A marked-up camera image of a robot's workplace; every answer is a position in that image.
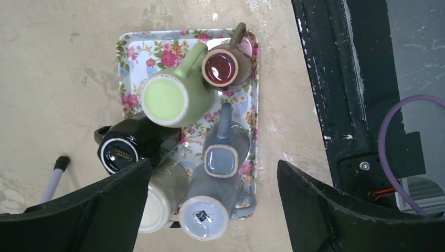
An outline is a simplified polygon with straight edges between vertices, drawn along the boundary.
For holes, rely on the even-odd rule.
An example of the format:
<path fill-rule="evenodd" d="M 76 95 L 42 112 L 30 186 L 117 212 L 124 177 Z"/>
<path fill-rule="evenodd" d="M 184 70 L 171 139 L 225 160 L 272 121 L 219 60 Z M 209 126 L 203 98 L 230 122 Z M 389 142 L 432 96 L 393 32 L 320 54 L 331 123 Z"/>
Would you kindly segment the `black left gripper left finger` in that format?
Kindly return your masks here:
<path fill-rule="evenodd" d="M 1 251 L 132 251 L 151 175 L 143 159 L 21 214 L 2 214 Z"/>

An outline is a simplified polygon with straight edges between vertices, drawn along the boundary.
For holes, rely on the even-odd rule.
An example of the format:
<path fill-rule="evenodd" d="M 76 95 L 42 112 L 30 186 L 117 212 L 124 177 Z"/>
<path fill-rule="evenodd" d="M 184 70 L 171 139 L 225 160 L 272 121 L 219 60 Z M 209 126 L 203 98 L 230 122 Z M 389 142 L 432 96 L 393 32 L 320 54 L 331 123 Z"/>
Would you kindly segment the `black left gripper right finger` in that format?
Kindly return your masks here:
<path fill-rule="evenodd" d="M 402 213 L 339 191 L 279 160 L 293 251 L 444 251 L 444 219 Z"/>

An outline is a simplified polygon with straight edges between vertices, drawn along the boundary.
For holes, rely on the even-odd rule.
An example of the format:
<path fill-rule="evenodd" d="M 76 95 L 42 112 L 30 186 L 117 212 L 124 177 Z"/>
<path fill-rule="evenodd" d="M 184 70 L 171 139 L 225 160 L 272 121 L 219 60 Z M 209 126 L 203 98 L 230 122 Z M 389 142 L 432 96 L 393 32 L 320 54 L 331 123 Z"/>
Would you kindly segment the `light green mug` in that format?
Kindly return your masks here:
<path fill-rule="evenodd" d="M 154 123 L 181 128 L 198 122 L 212 108 L 216 92 L 201 67 L 208 47 L 197 42 L 177 67 L 160 70 L 143 84 L 141 106 Z"/>

